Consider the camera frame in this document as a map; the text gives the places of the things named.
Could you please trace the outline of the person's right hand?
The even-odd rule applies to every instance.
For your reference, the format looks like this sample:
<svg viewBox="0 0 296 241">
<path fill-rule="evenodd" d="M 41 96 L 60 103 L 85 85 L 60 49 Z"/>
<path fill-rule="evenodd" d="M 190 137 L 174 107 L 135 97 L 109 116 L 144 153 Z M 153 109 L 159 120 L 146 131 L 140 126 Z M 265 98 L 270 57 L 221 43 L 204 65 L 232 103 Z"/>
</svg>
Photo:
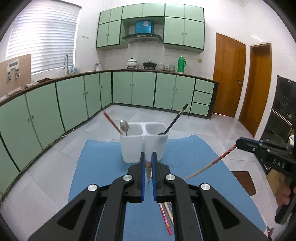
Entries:
<svg viewBox="0 0 296 241">
<path fill-rule="evenodd" d="M 285 182 L 280 182 L 279 188 L 275 194 L 276 203 L 278 206 L 288 205 L 290 203 L 291 192 L 291 188 Z"/>
</svg>

